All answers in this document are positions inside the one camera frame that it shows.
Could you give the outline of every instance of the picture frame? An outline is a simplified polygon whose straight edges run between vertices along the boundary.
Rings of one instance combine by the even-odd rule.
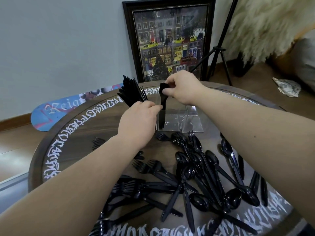
[[[192,69],[210,50],[215,0],[124,1],[139,83]],[[207,75],[208,60],[193,73]]]

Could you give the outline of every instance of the round wooden table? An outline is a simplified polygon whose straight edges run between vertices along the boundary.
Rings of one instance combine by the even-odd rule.
[[[247,91],[218,83],[203,81],[202,83],[209,88],[226,92],[252,104],[280,109],[275,104]],[[149,100],[160,103],[160,81],[147,82],[140,85],[144,87]],[[120,117],[128,109],[128,106],[117,96],[117,92],[117,90],[114,90],[105,93],[80,105],[51,128],[34,153],[29,170],[29,191],[92,152],[92,140],[94,137],[108,140],[117,134]],[[219,158],[220,166],[231,175],[225,157],[218,150],[218,144],[221,142],[219,130],[200,109],[197,110],[204,132],[196,133],[196,136],[200,139],[203,149],[209,149],[214,152]],[[179,147],[174,146],[170,142],[160,142],[156,138],[152,138],[143,151],[145,161],[158,159],[168,171],[174,172],[176,165],[175,152],[180,151]],[[244,183],[246,185],[249,185],[253,172],[254,170],[245,162]],[[147,181],[159,181],[152,175],[139,174],[131,164],[126,168],[124,174],[143,178]],[[220,178],[225,191],[233,188],[229,181],[223,177]],[[191,181],[191,184],[198,188],[195,182]],[[231,215],[252,226],[258,231],[259,235],[297,235],[306,225],[305,220],[269,184],[268,190],[268,207],[254,207],[242,201],[240,207],[232,211]],[[169,197],[170,195],[168,194],[152,194],[152,198],[165,204]],[[140,205],[139,203],[116,209],[111,215],[111,219],[116,219]],[[178,197],[174,208],[185,215],[183,197],[181,195]],[[194,207],[192,209],[195,219],[195,235],[200,236],[204,232],[204,226],[217,216],[210,212],[200,212]],[[160,221],[161,214],[161,210],[153,209],[129,221],[128,224],[116,227],[113,230],[118,231],[112,232],[111,235],[191,236],[185,216],[179,218],[170,215],[162,223]],[[249,235],[226,220],[223,220],[221,223],[217,234],[222,236]]]

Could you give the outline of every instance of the white wall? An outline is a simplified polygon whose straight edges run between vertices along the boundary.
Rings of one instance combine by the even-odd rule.
[[[0,0],[0,120],[135,76],[122,1]],[[211,48],[228,3],[216,0]]]

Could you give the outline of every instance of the person's left hand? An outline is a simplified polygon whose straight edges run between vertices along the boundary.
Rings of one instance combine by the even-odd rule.
[[[151,101],[136,102],[121,116],[117,136],[141,150],[151,140],[162,108]]]

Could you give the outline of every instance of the transparent plastic holder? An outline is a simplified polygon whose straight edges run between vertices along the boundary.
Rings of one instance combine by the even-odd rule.
[[[194,131],[203,132],[198,111],[195,106],[187,106],[187,114],[184,116],[181,124],[182,132]]]
[[[162,129],[159,128],[160,113],[165,113],[165,123]],[[157,117],[158,131],[180,131],[183,119],[187,114],[185,110],[161,110]]]

